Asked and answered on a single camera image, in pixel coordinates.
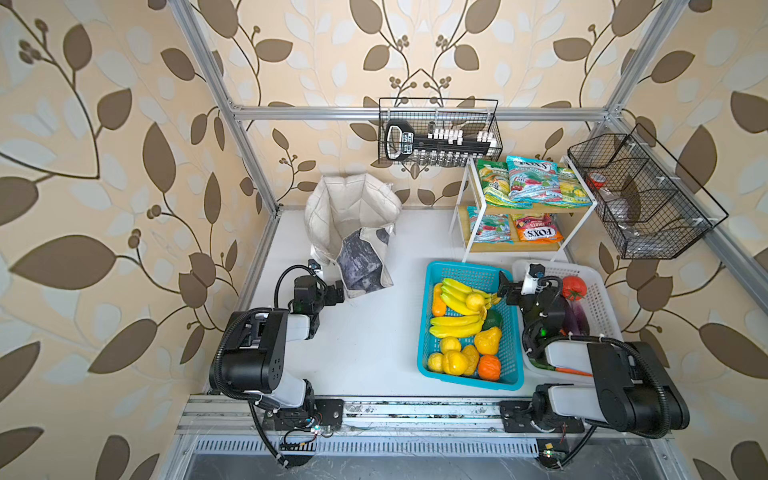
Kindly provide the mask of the cream canvas grocery bag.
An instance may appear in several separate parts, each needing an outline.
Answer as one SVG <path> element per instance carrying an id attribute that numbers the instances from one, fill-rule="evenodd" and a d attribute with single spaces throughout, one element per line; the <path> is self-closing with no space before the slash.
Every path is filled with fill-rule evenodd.
<path id="1" fill-rule="evenodd" d="M 320 179 L 304 209 L 313 259 L 338 271 L 350 298 L 394 285 L 386 265 L 402 202 L 392 185 L 365 173 Z"/>

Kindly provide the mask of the teal red snack bag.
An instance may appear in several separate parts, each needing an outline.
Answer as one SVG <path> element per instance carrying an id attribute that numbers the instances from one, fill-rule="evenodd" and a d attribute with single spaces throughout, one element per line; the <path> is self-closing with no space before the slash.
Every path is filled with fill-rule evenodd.
<path id="1" fill-rule="evenodd" d="M 562 200 L 558 166 L 546 160 L 508 156 L 506 164 L 509 174 L 512 202 L 551 203 Z"/>

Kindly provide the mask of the green snack bag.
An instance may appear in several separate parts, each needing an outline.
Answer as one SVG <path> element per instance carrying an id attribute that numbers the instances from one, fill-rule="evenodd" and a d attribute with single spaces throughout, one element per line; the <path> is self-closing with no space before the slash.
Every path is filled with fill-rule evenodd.
<path id="1" fill-rule="evenodd" d="M 507 165 L 489 160 L 478 160 L 476 165 L 486 201 L 495 206 L 513 208 L 515 204 L 509 197 L 511 187 Z"/>
<path id="2" fill-rule="evenodd" d="M 562 208 L 588 207 L 592 204 L 586 190 L 581 186 L 576 174 L 568 168 L 558 170 L 561 198 L 555 202 Z"/>

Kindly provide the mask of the banana bunch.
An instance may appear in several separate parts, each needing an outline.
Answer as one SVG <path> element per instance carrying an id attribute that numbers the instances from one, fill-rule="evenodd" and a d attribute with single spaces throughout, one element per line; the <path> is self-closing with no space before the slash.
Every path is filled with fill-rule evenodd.
<path id="1" fill-rule="evenodd" d="M 464 316 L 480 314 L 500 301 L 496 294 L 469 287 L 455 279 L 445 278 L 440 287 L 440 297 L 446 306 Z"/>
<path id="2" fill-rule="evenodd" d="M 484 319 L 480 315 L 444 316 L 430 320 L 429 333 L 442 339 L 448 336 L 458 339 L 472 337 L 482 330 Z"/>

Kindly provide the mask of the yellow round fruit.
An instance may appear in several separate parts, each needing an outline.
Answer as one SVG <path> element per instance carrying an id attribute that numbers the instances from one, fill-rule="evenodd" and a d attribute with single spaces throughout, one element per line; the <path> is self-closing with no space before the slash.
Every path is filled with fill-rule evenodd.
<path id="1" fill-rule="evenodd" d="M 431 372 L 443 373 L 445 365 L 445 356 L 440 352 L 429 355 L 427 359 L 427 368 Z"/>

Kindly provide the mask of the yellow pear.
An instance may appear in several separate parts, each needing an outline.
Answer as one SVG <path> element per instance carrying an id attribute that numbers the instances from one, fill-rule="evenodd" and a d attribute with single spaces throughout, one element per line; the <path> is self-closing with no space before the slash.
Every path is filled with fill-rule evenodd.
<path id="1" fill-rule="evenodd" d="M 474 336 L 474 346 L 481 356 L 496 356 L 499 352 L 502 330 L 499 327 L 479 332 Z"/>

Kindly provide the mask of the lower teal snack bag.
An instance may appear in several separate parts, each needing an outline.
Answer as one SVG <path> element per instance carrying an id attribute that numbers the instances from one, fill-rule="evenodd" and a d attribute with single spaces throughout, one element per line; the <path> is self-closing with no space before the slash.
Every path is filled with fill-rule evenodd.
<path id="1" fill-rule="evenodd" d="M 468 206 L 469 232 L 474 234 L 476 243 L 498 244 L 512 243 L 509 217 L 506 215 L 486 214 L 479 216 L 477 207 Z"/>

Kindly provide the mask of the orange Fox's candy bag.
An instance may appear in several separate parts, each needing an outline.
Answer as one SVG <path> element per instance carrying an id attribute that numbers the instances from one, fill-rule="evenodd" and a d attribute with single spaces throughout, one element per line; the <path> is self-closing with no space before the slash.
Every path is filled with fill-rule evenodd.
<path id="1" fill-rule="evenodd" d="M 513 215 L 518 240 L 531 244 L 554 244 L 564 240 L 550 214 Z"/>

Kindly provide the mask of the upper banana bunch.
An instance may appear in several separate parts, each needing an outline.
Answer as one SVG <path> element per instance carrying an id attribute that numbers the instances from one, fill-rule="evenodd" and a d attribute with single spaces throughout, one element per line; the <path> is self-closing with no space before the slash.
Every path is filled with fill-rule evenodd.
<path id="1" fill-rule="evenodd" d="M 440 287 L 440 297 L 446 306 L 464 316 L 480 314 L 500 301 L 496 294 L 469 287 L 455 279 L 445 278 Z"/>

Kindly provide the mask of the lower banana bunch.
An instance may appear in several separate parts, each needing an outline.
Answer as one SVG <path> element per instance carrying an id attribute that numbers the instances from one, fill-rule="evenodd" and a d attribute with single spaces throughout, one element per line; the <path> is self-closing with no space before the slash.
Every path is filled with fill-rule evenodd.
<path id="1" fill-rule="evenodd" d="M 482 330 L 484 319 L 480 315 L 444 316 L 430 320 L 429 333 L 442 339 L 448 336 L 458 339 L 472 337 Z"/>

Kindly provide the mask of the teal plastic basket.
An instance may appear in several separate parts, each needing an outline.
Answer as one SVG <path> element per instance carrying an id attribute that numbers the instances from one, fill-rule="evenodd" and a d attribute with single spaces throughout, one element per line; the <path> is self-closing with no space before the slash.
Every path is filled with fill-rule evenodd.
<path id="1" fill-rule="evenodd" d="M 511 272 L 434 261 L 426 269 L 417 367 L 428 378 L 498 391 L 524 383 L 522 329 L 498 293 Z"/>

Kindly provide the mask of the yellow bell pepper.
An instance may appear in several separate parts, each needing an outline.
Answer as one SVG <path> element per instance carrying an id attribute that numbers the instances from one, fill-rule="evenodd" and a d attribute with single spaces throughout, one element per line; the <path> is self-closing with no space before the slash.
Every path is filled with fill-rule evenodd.
<path id="1" fill-rule="evenodd" d="M 443 354 L 442 370 L 447 375 L 463 376 L 469 365 L 469 358 L 461 351 L 452 350 Z"/>

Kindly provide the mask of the plastic bottle red cap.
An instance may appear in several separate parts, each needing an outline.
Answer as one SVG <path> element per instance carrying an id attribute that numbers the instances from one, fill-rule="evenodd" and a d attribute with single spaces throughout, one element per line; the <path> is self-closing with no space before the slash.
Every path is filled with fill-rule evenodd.
<path id="1" fill-rule="evenodd" d="M 619 193 L 607 186 L 607 177 L 599 172 L 587 176 L 587 185 L 595 191 L 597 213 L 602 220 L 626 221 L 629 219 L 629 203 Z"/>

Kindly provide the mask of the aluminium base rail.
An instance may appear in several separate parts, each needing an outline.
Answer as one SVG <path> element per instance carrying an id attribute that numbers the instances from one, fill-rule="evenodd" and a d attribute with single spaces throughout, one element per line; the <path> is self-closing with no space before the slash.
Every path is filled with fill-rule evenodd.
<path id="1" fill-rule="evenodd" d="M 534 459 L 548 447 L 568 451 L 588 429 L 575 421 L 538 429 L 519 415 L 527 405 L 522 398 L 321 396 L 315 417 L 299 422 L 194 395 L 176 433 L 205 454 Z"/>

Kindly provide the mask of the black tool in basket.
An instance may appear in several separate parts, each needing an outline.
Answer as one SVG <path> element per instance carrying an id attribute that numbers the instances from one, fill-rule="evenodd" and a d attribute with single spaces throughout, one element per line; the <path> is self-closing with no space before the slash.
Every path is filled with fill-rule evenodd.
<path id="1" fill-rule="evenodd" d="M 392 162 L 463 166 L 474 160 L 496 160 L 503 142 L 493 117 L 452 112 L 386 115 L 378 127 L 379 155 Z"/>

